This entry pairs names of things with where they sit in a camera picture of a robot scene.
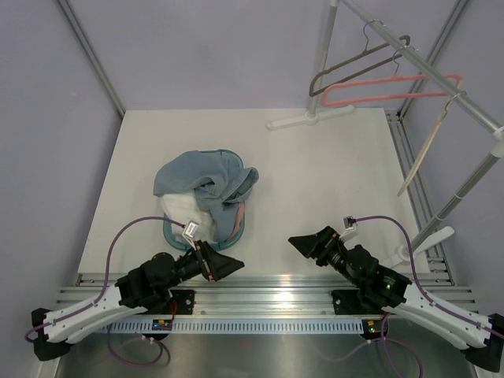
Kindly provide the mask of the pink skirt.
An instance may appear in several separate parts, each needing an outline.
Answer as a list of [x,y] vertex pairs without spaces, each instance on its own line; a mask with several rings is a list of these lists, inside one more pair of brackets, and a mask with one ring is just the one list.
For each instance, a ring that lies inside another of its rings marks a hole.
[[238,209],[235,216],[235,224],[232,233],[230,234],[230,239],[232,239],[240,230],[243,219],[245,217],[245,210],[246,210],[245,202],[240,202],[238,204]]

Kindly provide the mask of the white pleated skirt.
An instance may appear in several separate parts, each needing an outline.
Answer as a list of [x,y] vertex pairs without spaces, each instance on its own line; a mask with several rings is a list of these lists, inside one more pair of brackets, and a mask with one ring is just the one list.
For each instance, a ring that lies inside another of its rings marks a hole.
[[163,195],[159,202],[165,215],[173,221],[187,224],[194,221],[199,224],[195,239],[214,243],[216,225],[210,213],[199,209],[195,193],[187,191],[181,194]]

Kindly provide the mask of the blue denim jacket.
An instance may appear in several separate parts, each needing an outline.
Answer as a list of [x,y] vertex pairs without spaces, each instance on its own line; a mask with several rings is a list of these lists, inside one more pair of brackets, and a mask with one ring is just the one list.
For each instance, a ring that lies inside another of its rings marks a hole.
[[193,191],[200,210],[216,225],[213,239],[222,243],[232,236],[239,203],[245,202],[259,180],[254,167],[244,168],[228,154],[188,151],[166,163],[154,178],[153,195]]

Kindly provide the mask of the white wooden hanger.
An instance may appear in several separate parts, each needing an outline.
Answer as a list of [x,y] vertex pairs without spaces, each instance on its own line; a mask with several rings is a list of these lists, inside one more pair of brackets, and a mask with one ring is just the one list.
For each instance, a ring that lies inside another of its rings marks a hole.
[[421,167],[421,164],[430,149],[430,146],[432,145],[434,138],[436,137],[437,133],[439,132],[439,129],[441,125],[443,124],[444,119],[446,118],[449,108],[451,104],[454,102],[456,98],[459,98],[462,95],[465,95],[466,91],[459,91],[457,94],[453,95],[449,100],[447,100],[445,106],[443,107],[443,110],[441,113],[438,115],[436,118],[436,122],[434,123],[433,127],[431,128],[430,132],[428,133],[428,136],[423,142],[423,145],[421,147],[420,152],[417,154],[415,161],[410,168],[408,174],[406,175],[406,178],[404,179],[402,186],[398,189],[397,196],[400,197],[406,189],[409,187],[409,185],[412,183],[413,179],[415,178],[415,175],[417,174],[419,168]]

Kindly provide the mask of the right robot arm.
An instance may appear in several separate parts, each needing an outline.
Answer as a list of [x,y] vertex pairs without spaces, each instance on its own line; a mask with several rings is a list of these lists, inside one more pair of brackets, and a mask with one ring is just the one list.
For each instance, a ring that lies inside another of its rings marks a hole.
[[457,307],[427,292],[406,276],[381,265],[362,245],[348,249],[340,234],[327,226],[288,242],[316,265],[332,267],[357,289],[358,305],[367,312],[399,315],[441,336],[465,359],[489,372],[499,372],[503,356],[503,316]]

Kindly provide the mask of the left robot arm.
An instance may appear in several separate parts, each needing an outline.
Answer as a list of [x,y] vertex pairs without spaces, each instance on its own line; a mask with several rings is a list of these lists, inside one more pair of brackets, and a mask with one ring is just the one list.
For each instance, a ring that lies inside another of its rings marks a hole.
[[218,281],[245,267],[235,258],[216,252],[207,242],[175,259],[161,252],[104,286],[95,297],[60,310],[39,308],[31,312],[34,339],[27,338],[40,361],[64,356],[70,348],[100,328],[144,313],[162,313],[172,299],[172,289],[196,276]]

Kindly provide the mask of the teal plastic basket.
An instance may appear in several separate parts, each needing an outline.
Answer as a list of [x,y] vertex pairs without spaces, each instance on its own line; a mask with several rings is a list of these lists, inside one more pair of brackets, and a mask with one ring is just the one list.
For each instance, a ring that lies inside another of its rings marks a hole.
[[[230,150],[206,150],[198,153],[202,155],[202,162],[210,165],[211,168],[213,166],[220,167],[221,165],[228,165],[231,169],[243,168],[241,157]],[[232,231],[225,235],[226,239],[218,243],[213,237],[217,231],[224,227],[224,224],[223,222],[216,222],[212,217],[212,213],[198,207],[193,190],[179,194],[163,195],[159,198],[159,201],[166,217],[176,218],[184,224],[188,221],[198,223],[199,228],[195,235],[200,239],[207,240],[216,251],[233,246],[239,240],[245,228],[243,220],[244,206],[241,203],[232,218]]]

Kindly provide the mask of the white clothes rack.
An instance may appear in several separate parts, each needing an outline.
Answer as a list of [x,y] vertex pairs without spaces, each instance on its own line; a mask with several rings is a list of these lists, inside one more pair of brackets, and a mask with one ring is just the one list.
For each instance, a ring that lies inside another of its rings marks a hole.
[[[443,25],[442,31],[439,33],[426,58],[420,57],[411,45],[410,37],[408,35],[397,37],[392,32],[387,31],[385,24],[381,20],[372,18],[370,14],[364,11],[363,8],[354,1],[346,1],[344,4],[364,21],[366,27],[372,28],[373,31],[382,37],[384,39],[384,43],[375,47],[367,46],[360,54],[338,63],[337,65],[333,65],[332,67],[327,67],[326,62],[332,39],[332,32],[335,25],[337,9],[339,6],[337,1],[332,1],[330,3],[328,21],[322,42],[319,71],[312,79],[309,86],[311,103],[307,108],[307,111],[301,116],[268,123],[266,125],[268,130],[277,131],[298,125],[313,125],[322,120],[348,115],[355,110],[356,104],[359,102],[365,102],[366,100],[361,98],[345,101],[342,100],[332,103],[327,101],[329,92],[333,89],[363,86],[365,84],[372,85],[379,83],[399,83],[405,81],[412,82],[412,87],[409,92],[405,94],[373,97],[373,101],[375,102],[386,102],[394,99],[403,100],[404,103],[401,106],[398,115],[400,117],[404,117],[414,100],[418,98],[435,97],[435,93],[433,92],[427,93],[422,91],[425,82],[431,80],[441,89],[438,95],[440,97],[447,98],[447,106],[457,104],[468,115],[484,126],[492,134],[492,137],[495,140],[495,145],[492,147],[491,152],[485,157],[485,159],[482,160],[481,164],[476,168],[476,171],[464,182],[461,188],[452,196],[450,201],[437,214],[433,215],[429,222],[419,231],[418,236],[412,241],[412,252],[407,253],[404,249],[400,249],[390,259],[394,265],[398,265],[400,261],[414,259],[418,254],[439,245],[454,234],[454,230],[452,228],[440,228],[439,225],[474,188],[474,186],[480,182],[490,168],[492,168],[497,161],[503,158],[503,126],[461,90],[460,81],[457,81],[456,83],[449,83],[447,77],[442,75],[434,67],[435,63],[439,60],[445,45],[448,44],[456,27],[460,24],[461,18],[469,6],[469,2],[458,1],[455,3],[454,8]],[[323,77],[327,74],[389,46],[394,47],[395,52],[386,61],[380,61],[374,66],[362,69],[361,71],[356,72],[336,83],[332,83],[327,87],[323,87],[321,85]],[[372,71],[374,68],[386,65],[387,62],[396,62],[400,57],[403,57],[415,68],[417,68],[419,73],[409,76],[394,73],[392,76],[380,79],[361,80],[360,77],[367,72]]]

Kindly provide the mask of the aluminium mounting rail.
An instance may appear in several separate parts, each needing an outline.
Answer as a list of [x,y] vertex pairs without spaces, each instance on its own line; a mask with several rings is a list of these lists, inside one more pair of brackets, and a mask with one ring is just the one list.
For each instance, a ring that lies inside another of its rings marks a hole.
[[[338,277],[320,279],[289,275],[266,278],[233,277],[210,283],[189,280],[173,290],[193,291],[193,318],[329,318],[335,315],[333,291],[353,291],[353,286]],[[448,281],[430,282],[426,291],[463,309],[479,313],[479,305],[469,287],[451,286]],[[100,275],[83,275],[77,286],[63,287],[56,297],[55,309],[63,309],[97,296]]]

